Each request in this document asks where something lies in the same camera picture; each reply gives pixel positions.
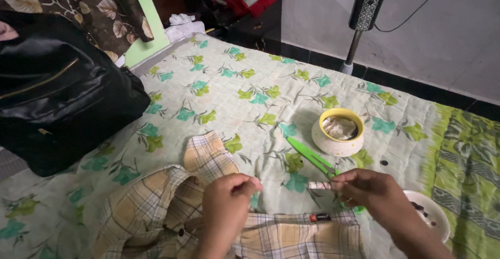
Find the plaid shirt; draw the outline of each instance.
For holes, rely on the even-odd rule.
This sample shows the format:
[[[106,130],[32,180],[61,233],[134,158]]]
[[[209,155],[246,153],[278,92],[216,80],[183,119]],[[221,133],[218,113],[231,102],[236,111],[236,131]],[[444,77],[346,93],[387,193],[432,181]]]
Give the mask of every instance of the plaid shirt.
[[[237,172],[214,131],[191,138],[184,167],[157,168],[107,198],[92,257],[191,258],[203,235],[203,188]],[[250,213],[227,258],[365,257],[352,211],[309,216]]]

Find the bag zipper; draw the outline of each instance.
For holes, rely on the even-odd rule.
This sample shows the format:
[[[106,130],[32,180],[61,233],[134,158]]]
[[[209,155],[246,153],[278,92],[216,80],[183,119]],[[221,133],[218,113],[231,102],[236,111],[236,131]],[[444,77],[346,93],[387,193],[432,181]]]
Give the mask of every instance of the bag zipper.
[[[29,87],[26,87],[26,88],[23,88],[21,90],[17,90],[17,91],[14,91],[14,92],[10,92],[8,94],[5,94],[5,95],[0,95],[0,99],[3,99],[3,98],[7,98],[7,97],[10,97],[10,96],[14,96],[14,95],[17,95],[17,94],[21,94],[23,92],[26,92],[28,90],[31,90],[33,88],[37,88],[43,84],[46,84],[46,83],[49,83],[51,81],[53,81],[54,79],[56,79],[57,77],[61,76],[66,70],[68,70],[69,68],[71,68],[72,65],[76,64],[78,62],[78,58],[74,59],[71,63],[69,63],[67,66],[65,66],[62,70],[60,70],[58,73],[54,74],[52,77],[42,81],[42,82],[39,82],[39,83],[36,83],[34,85],[31,85]]]

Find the floral bedsheet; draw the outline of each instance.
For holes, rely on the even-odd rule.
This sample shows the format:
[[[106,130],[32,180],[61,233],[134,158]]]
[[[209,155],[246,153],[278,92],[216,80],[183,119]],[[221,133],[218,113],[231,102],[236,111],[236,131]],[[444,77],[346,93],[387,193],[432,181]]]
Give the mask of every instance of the floral bedsheet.
[[[264,192],[252,198],[257,211],[341,209],[331,192],[307,188],[326,179],[287,143],[292,136],[340,171],[389,173],[403,188],[433,198],[447,214],[447,246],[457,257],[496,257],[499,123],[201,34],[167,51],[149,59],[155,65],[141,76],[151,97],[141,119],[67,172],[41,178],[25,170],[0,183],[1,258],[90,258],[109,192],[156,166],[182,164],[187,139],[211,130],[240,171],[263,183]],[[313,123],[333,107],[365,121],[364,146],[351,157],[324,154],[312,141]],[[367,212],[358,218],[367,256],[401,256]]]

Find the green scissors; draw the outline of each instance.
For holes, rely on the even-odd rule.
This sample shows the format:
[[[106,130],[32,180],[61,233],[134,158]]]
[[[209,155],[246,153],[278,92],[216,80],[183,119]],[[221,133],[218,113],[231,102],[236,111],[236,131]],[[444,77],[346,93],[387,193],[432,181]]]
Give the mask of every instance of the green scissors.
[[[321,170],[321,172],[323,172],[323,174],[325,174],[328,177],[328,179],[332,178],[335,175],[340,174],[340,171],[338,169],[333,168],[333,166],[328,161],[322,158],[319,154],[313,152],[308,147],[304,146],[299,141],[293,139],[292,137],[288,137],[286,140],[296,151],[298,151],[298,153],[302,154],[303,157],[305,157],[314,166],[316,166],[319,170]],[[341,207],[347,208],[343,202],[341,202]],[[364,206],[355,206],[353,208],[353,211],[356,213],[361,213],[365,209],[366,208]]]

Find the brown floral curtain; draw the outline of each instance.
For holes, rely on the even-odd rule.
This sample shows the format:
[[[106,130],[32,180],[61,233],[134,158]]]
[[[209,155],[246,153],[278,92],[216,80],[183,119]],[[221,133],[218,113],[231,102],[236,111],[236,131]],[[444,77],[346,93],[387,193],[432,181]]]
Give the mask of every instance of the brown floral curtain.
[[[113,61],[135,39],[153,40],[138,0],[0,0],[0,10],[61,14],[90,32]]]

